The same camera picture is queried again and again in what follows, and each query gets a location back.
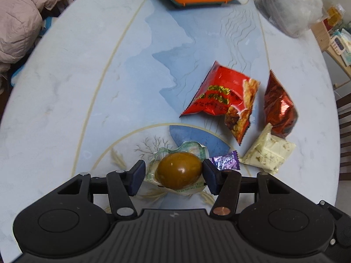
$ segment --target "copper bolt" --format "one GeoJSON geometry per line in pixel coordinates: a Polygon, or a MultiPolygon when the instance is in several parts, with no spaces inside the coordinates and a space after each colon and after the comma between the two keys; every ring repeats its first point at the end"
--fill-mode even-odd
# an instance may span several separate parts
{"type": "Polygon", "coordinates": [[[226,208],[225,206],[218,206],[217,208],[213,209],[213,213],[217,216],[227,216],[230,214],[230,209],[226,208]]]}

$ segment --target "purple candy wrapper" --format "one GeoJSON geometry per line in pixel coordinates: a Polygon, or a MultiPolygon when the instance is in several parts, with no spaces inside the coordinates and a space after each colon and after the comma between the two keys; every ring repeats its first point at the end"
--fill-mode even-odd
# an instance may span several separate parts
{"type": "Polygon", "coordinates": [[[235,150],[224,156],[210,157],[210,161],[219,170],[224,170],[224,169],[240,170],[238,153],[235,150]]]}

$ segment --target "gold line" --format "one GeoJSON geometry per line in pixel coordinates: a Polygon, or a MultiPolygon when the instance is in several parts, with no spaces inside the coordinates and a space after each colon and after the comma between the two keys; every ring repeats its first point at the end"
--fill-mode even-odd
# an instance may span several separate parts
{"type": "Polygon", "coordinates": [[[118,40],[118,42],[117,42],[115,48],[113,49],[113,51],[112,51],[112,53],[111,53],[111,55],[110,55],[110,57],[109,57],[109,59],[108,59],[108,62],[107,62],[107,64],[106,64],[104,70],[102,71],[101,78],[100,78],[99,83],[98,83],[98,85],[97,85],[97,87],[96,87],[96,89],[95,89],[95,93],[94,93],[92,102],[90,103],[90,107],[89,107],[89,110],[88,110],[88,114],[87,114],[87,117],[85,118],[84,125],[83,125],[83,129],[82,129],[82,133],[81,133],[81,135],[80,135],[80,139],[79,139],[79,142],[78,142],[77,152],[76,152],[76,154],[75,154],[74,164],[73,164],[73,168],[72,168],[72,172],[71,172],[71,176],[72,176],[72,177],[74,176],[75,170],[76,170],[76,168],[77,168],[77,163],[78,163],[78,159],[79,159],[80,149],[81,149],[81,147],[82,147],[83,139],[84,139],[84,136],[85,136],[85,130],[86,130],[86,128],[87,128],[88,121],[89,121],[89,119],[90,119],[90,115],[91,115],[91,112],[92,112],[92,110],[93,110],[96,97],[97,97],[97,95],[98,95],[98,93],[99,93],[99,90],[100,90],[100,88],[101,88],[102,81],[103,81],[104,78],[105,78],[106,72],[107,72],[109,66],[111,65],[111,62],[112,62],[112,60],[113,60],[114,55],[116,54],[116,52],[117,52],[119,46],[121,45],[121,42],[122,42],[122,40],[124,39],[124,36],[126,35],[126,33],[127,33],[128,29],[129,29],[130,25],[131,25],[132,22],[134,21],[136,15],[138,14],[138,12],[140,11],[141,7],[144,5],[145,2],[146,2],[146,0],[144,0],[144,1],[140,4],[140,6],[138,7],[138,9],[136,10],[136,12],[134,13],[134,15],[132,16],[131,20],[129,21],[129,23],[128,23],[127,26],[125,27],[125,29],[124,29],[124,31],[123,31],[121,37],[119,38],[119,40],[118,40]]]}
{"type": "MultiPolygon", "coordinates": [[[[92,170],[94,170],[100,163],[101,159],[108,153],[108,151],[110,151],[117,143],[121,142],[122,140],[126,139],[127,137],[137,133],[137,132],[141,132],[143,130],[146,130],[146,129],[150,129],[150,128],[156,128],[158,126],[170,126],[170,125],[180,125],[180,126],[187,126],[187,127],[191,127],[191,128],[195,128],[195,129],[200,129],[200,130],[203,130],[205,132],[208,132],[212,135],[214,135],[215,137],[219,138],[220,140],[222,140],[226,145],[228,145],[230,147],[230,149],[234,150],[234,148],[227,143],[227,141],[225,139],[223,139],[222,137],[216,135],[215,133],[213,133],[212,131],[210,130],[207,130],[205,128],[202,128],[200,126],[196,126],[196,125],[190,125],[190,124],[183,124],[183,123],[160,123],[160,124],[153,124],[153,125],[149,125],[149,126],[145,126],[143,128],[140,128],[140,129],[137,129],[137,130],[134,130],[128,134],[126,134],[125,136],[121,137],[120,139],[118,139],[117,141],[115,141],[114,143],[112,143],[102,154],[101,156],[98,158],[98,160],[96,160],[95,164],[93,165],[92,170]]],[[[250,171],[248,170],[247,166],[244,165],[244,168],[245,170],[247,171],[248,175],[250,177],[252,177],[250,171]]]]}
{"type": "Polygon", "coordinates": [[[271,70],[271,64],[270,64],[270,62],[269,62],[269,57],[268,57],[267,43],[266,43],[266,38],[265,38],[264,31],[263,31],[263,27],[262,27],[262,22],[261,22],[261,18],[260,18],[260,13],[259,13],[259,11],[258,11],[257,9],[256,9],[256,11],[257,11],[258,20],[260,21],[260,26],[261,26],[262,36],[263,36],[264,47],[265,47],[265,50],[266,50],[266,58],[267,58],[267,62],[268,62],[268,68],[269,68],[269,70],[271,70]]]}

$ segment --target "pink jacket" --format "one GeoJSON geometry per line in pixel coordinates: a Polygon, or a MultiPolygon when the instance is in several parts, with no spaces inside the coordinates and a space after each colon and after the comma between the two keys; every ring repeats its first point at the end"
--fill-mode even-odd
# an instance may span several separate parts
{"type": "Polygon", "coordinates": [[[0,0],[0,62],[16,63],[37,38],[43,8],[60,0],[0,0]]]}

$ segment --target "screw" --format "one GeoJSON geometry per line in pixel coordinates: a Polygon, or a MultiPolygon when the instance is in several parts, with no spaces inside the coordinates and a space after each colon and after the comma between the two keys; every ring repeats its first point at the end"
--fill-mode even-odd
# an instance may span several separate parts
{"type": "Polygon", "coordinates": [[[225,206],[218,206],[213,209],[213,213],[217,216],[227,216],[230,214],[230,209],[225,206]]]}
{"type": "Polygon", "coordinates": [[[119,208],[117,210],[117,215],[119,216],[131,216],[134,213],[134,210],[128,207],[119,208]]]}

